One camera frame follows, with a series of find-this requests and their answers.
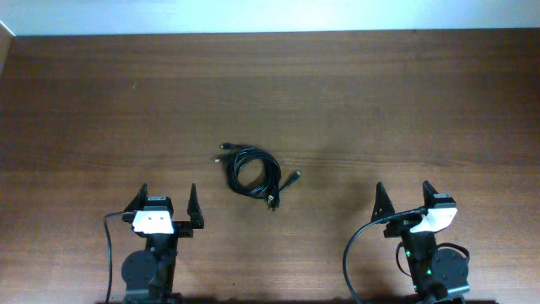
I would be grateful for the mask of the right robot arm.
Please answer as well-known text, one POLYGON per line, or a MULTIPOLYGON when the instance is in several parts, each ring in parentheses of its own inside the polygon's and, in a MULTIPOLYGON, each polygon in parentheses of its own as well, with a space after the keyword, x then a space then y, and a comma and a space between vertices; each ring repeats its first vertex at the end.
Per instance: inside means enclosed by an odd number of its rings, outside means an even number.
POLYGON ((424 205, 395 211, 386 189, 376 184, 371 221, 384 224, 385 238, 399 237, 415 294, 410 303, 463 303, 470 291, 467 282, 469 251, 454 243, 438 243, 435 234, 448 228, 457 214, 455 199, 423 182, 424 205))

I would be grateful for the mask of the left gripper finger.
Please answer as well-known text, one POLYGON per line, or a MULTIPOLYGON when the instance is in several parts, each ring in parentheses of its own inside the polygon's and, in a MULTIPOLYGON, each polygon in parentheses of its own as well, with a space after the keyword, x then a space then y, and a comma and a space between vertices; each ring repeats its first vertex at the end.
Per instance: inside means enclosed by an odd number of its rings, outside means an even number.
POLYGON ((135 198, 124 209, 125 212, 139 211, 144 208, 148 201, 148 185, 144 183, 135 198))
POLYGON ((195 183, 193 183, 191 187, 190 197, 188 200, 186 212, 190 217, 190 222, 193 229, 204 228, 204 218, 203 218, 203 213, 198 202, 197 188, 196 188, 195 183))

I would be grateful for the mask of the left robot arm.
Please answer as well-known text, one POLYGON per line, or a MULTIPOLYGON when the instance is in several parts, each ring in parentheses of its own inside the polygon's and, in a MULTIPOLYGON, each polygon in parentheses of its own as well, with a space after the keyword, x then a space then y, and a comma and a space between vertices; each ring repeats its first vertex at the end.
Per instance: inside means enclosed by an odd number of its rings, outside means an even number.
POLYGON ((174 221, 171 198, 150 196, 146 184, 124 209, 122 220, 145 240, 144 249, 131 253, 121 266, 126 283, 124 303, 183 302, 182 295, 173 291, 178 241, 192 238, 195 230, 204 228, 195 185, 191 186, 186 213, 188 220, 174 221))

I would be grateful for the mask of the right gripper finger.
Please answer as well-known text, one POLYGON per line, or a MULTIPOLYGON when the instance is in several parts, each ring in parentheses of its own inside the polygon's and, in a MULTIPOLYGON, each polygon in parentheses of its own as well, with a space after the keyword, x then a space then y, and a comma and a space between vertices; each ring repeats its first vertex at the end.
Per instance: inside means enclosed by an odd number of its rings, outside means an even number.
POLYGON ((433 208, 438 203, 438 198, 435 196, 438 192, 431 185, 429 181, 424 181, 422 184, 423 187, 423 196, 424 196, 424 207, 426 209, 433 208))
POLYGON ((376 184, 375 205, 370 218, 371 222, 386 218, 396 213, 382 182, 376 184))

